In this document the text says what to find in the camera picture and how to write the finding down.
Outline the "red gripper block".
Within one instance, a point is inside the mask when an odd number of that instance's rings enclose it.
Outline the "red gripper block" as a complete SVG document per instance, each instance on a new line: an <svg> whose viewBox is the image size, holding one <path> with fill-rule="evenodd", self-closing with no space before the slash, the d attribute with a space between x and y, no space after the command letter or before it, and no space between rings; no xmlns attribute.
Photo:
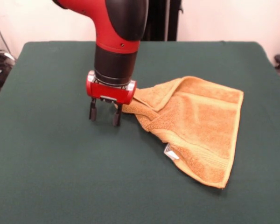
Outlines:
<svg viewBox="0 0 280 224"><path fill-rule="evenodd" d="M95 71L90 70L86 79L86 92L87 95L92 97L90 104L89 119L96 121L97 108L96 100L104 99L106 101L114 102L116 112L113 117L112 125L120 126L121 114L123 104L128 105L131 103L137 88L137 82L132 80L124 86L110 86L100 82L95 75Z"/></svg>

